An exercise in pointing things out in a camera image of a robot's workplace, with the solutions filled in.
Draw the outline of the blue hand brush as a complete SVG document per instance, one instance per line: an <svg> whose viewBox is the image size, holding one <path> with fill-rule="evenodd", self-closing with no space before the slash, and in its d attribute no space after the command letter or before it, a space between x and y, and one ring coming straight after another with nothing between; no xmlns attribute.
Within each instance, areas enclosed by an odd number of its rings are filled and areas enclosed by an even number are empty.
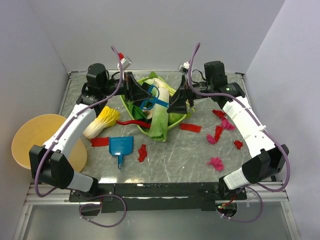
<svg viewBox="0 0 320 240"><path fill-rule="evenodd" d="M152 90L153 89L156 89L157 96L153 96L153 94L152 94ZM142 103L139 106L139 108L141 110L146 110L146 111L151 110L155 105L160 105L160 106L163 106L165 108L169 108L171 106L171 104L169 102L166 102L166 101L163 101L163 100L159 99L160 90L155 85L153 85L153 84L150 85L150 87L148 88L147 92L149 94L151 94L151 96L142 100Z"/></svg>

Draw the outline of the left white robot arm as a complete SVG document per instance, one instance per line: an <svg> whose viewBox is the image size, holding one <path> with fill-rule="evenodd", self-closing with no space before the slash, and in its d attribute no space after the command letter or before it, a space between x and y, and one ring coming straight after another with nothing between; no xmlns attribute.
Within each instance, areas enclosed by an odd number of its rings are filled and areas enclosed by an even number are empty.
<svg viewBox="0 0 320 240"><path fill-rule="evenodd" d="M39 197L38 184L51 185L53 189L80 191L87 201L99 195L98 180L74 170L68 158L85 129L102 112L107 101L116 95L126 100L141 102L150 98L150 85L139 84L131 72L119 71L118 79L112 78L105 66L94 63L88 67L86 83L76 104L61 127L41 146L33 145L29 160L35 192Z"/></svg>

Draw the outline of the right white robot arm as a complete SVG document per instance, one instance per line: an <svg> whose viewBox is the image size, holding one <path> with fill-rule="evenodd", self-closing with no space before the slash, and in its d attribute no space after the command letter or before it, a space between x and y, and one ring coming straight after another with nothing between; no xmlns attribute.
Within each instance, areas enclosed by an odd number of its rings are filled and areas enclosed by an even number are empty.
<svg viewBox="0 0 320 240"><path fill-rule="evenodd" d="M288 163L289 150L280 145L266 131L251 109L245 92L238 83L228 82L225 66L221 61L204 64L205 79L193 82L190 64L181 64L181 83L169 100L168 113L186 114L198 99L211 98L234 123L248 147L250 160L239 169L221 177L218 193L230 199L242 187L257 184L279 173Z"/></svg>

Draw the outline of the blue dustpan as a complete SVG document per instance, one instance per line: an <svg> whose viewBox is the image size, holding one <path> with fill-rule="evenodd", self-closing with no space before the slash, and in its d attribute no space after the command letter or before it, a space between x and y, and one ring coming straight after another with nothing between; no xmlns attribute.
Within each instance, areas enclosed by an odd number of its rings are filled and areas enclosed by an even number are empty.
<svg viewBox="0 0 320 240"><path fill-rule="evenodd" d="M122 169L124 156L132 153L134 145L133 136L121 136L109 138L109 153L117 157L117 168Z"/></svg>

